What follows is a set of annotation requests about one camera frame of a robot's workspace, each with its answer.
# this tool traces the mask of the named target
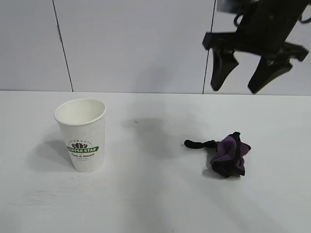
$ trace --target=table surface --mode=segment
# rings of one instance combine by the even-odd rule
[[[105,159],[74,170],[53,119],[107,105]],[[1,233],[309,233],[311,97],[0,92]],[[240,131],[246,175],[223,179],[185,139]]]

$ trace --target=coffee cup logo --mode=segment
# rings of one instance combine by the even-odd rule
[[[99,149],[99,147],[93,146],[90,142],[82,140],[70,141],[67,148],[70,152],[75,153],[91,153]]]
[[[76,143],[76,144],[72,144],[72,147],[75,149],[82,149],[82,148],[87,148],[87,144]]]

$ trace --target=black fabric strap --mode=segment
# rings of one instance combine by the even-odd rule
[[[214,140],[208,141],[208,142],[192,142],[190,140],[186,140],[184,142],[185,146],[187,148],[191,148],[191,149],[201,149],[201,148],[217,148],[217,142],[215,142]]]

